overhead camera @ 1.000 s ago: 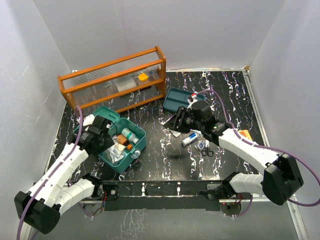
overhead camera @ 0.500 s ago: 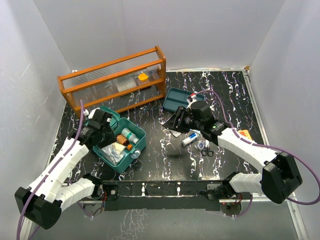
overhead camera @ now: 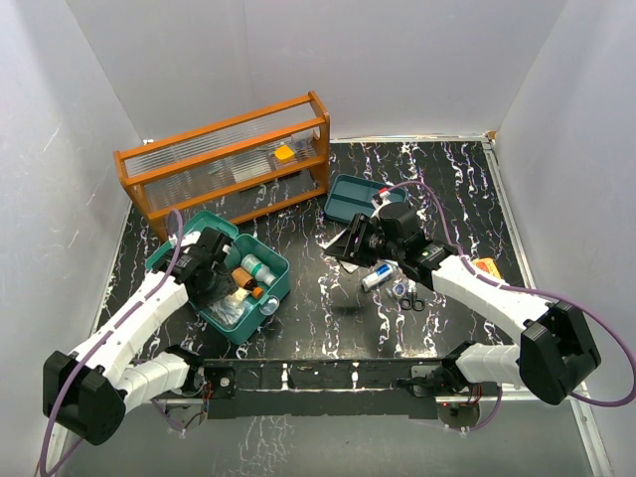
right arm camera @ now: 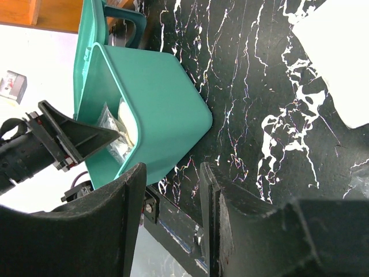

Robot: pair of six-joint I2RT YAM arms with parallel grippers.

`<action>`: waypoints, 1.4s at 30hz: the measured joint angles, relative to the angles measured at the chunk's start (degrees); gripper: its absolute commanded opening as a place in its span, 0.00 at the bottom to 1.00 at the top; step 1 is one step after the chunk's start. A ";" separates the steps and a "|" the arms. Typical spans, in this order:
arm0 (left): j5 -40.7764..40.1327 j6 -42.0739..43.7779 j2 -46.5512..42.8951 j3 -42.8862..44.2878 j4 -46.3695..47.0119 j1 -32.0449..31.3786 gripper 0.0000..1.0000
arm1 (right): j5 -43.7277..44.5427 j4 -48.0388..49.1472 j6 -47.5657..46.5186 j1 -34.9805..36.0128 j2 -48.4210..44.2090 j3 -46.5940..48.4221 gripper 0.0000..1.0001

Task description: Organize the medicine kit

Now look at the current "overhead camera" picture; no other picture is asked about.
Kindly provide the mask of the brown medicine bottle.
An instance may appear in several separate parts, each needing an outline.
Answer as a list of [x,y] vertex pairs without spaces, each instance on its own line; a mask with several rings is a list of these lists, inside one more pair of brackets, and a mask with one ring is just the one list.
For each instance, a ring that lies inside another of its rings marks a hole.
[[257,280],[242,267],[238,266],[232,271],[232,278],[237,286],[247,290],[254,299],[260,299],[264,295],[264,290],[258,285]]

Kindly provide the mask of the white blue ointment tube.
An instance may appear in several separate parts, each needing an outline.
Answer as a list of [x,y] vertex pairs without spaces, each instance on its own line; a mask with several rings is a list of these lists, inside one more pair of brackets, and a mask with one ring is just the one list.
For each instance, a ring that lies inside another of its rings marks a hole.
[[370,292],[377,286],[391,279],[395,273],[396,267],[393,264],[383,263],[362,279],[362,289],[365,292]]

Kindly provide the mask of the clear bag cotton balls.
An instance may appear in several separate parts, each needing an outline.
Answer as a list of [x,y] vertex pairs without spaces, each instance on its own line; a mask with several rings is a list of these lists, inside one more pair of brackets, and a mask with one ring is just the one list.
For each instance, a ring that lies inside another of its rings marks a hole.
[[249,292],[239,288],[235,293],[227,295],[209,306],[205,313],[213,321],[226,329],[231,329],[247,314],[250,304],[247,300]]

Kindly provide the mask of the dark teal divider tray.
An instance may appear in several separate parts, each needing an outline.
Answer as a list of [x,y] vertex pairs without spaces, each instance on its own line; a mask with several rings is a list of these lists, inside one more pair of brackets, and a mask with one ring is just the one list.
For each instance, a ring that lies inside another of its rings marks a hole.
[[375,210],[374,196],[388,185],[348,174],[336,177],[323,208],[324,216],[347,225],[356,213],[368,217]]

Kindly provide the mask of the white green-labelled bottle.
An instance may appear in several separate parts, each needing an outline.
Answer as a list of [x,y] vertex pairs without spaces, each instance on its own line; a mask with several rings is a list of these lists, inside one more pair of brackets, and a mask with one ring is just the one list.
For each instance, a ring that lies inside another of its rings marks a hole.
[[254,254],[245,255],[240,266],[257,281],[263,282],[267,286],[271,286],[276,280],[276,276],[270,268]]

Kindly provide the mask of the small tape roll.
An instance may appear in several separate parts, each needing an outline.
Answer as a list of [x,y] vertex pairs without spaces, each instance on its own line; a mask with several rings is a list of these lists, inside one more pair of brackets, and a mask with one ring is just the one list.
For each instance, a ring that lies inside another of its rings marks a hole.
[[403,299],[408,292],[408,284],[402,281],[396,282],[390,287],[390,292],[393,298]]

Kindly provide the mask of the clear bag of gauze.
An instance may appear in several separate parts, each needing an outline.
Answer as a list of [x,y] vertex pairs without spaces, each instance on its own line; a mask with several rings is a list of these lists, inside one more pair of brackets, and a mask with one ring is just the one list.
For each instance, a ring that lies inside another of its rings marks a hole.
[[[328,248],[329,246],[331,246],[332,244],[334,244],[334,243],[335,243],[335,242],[336,242],[336,241],[337,241],[337,240],[341,237],[341,235],[342,235],[343,233],[344,233],[344,232],[340,232],[340,233],[338,233],[336,236],[334,236],[332,239],[330,239],[329,241],[327,241],[327,242],[323,243],[323,244],[321,245],[322,249],[323,249],[324,251],[326,251],[326,250],[327,250],[327,248]],[[349,263],[349,262],[346,262],[346,261],[342,261],[342,260],[340,260],[340,259],[338,259],[338,263],[339,263],[339,265],[340,265],[340,266],[341,266],[341,267],[342,267],[342,268],[343,268],[343,269],[344,269],[347,273],[349,273],[349,274],[352,274],[352,273],[356,272],[356,271],[360,268],[360,267],[359,267],[358,265],[356,265],[356,264]]]

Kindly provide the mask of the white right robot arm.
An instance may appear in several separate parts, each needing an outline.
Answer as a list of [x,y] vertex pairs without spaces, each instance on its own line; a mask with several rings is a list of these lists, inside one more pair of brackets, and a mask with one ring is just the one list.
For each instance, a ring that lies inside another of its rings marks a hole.
[[580,309],[515,291],[488,276],[454,246],[429,238],[405,203],[389,203],[371,216],[354,215],[324,252],[363,267],[392,261],[406,278],[458,301],[511,338],[509,345],[463,343],[417,380],[420,386],[433,382],[463,395],[481,383],[509,384],[557,405],[601,364]]

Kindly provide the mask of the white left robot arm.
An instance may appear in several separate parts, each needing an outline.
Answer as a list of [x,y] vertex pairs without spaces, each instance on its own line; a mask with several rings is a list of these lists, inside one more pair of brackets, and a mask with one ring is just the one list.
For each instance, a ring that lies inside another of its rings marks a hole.
[[177,390],[185,397],[205,384],[200,361],[176,347],[140,365],[133,358],[176,311],[207,305],[236,291],[227,263],[235,238],[205,227],[165,243],[138,289],[104,325],[44,364],[43,414],[92,445],[100,445],[136,407]]

